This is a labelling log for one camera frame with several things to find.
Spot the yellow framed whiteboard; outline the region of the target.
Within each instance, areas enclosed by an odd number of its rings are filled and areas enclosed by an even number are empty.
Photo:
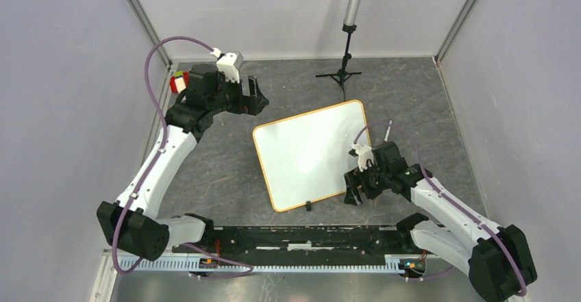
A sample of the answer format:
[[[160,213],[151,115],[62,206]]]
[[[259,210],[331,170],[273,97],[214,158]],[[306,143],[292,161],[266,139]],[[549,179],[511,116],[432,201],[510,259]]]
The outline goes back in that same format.
[[[357,166],[354,140],[369,144],[364,105],[351,100],[254,128],[272,208],[286,212],[345,193],[344,174]]]

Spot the white whiteboard marker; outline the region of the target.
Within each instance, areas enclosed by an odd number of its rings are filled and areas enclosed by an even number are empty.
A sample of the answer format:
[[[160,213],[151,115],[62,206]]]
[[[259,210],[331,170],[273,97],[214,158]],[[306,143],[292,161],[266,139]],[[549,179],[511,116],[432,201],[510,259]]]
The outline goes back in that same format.
[[[393,120],[390,119],[387,122],[386,131],[385,131],[385,135],[384,135],[384,142],[388,142],[388,138],[389,138],[389,135],[390,135],[390,132],[391,132],[392,125],[393,125]]]

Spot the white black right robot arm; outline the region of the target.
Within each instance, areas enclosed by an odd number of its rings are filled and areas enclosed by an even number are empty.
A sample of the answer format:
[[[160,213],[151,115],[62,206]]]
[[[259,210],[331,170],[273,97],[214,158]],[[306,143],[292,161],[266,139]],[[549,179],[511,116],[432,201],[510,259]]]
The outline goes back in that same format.
[[[479,214],[425,168],[409,165],[394,142],[376,147],[351,144],[355,168],[344,174],[348,205],[360,205],[389,190],[428,212],[412,214],[396,224],[397,247],[412,253],[431,252],[464,273],[485,301],[524,296],[538,279],[524,232],[503,227]]]

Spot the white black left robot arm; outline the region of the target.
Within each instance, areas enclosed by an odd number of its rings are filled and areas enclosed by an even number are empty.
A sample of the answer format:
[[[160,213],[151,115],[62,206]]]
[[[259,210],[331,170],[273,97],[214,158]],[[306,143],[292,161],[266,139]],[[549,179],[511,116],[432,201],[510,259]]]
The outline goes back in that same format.
[[[187,214],[159,218],[160,204],[185,158],[222,112],[256,116],[269,104],[257,77],[248,77],[249,94],[241,81],[231,81],[212,64],[195,64],[188,85],[168,108],[154,148],[135,178],[113,203],[103,201],[96,211],[107,243],[118,251],[147,261],[157,260],[169,247],[190,243],[198,252],[215,244],[207,229],[212,221]]]

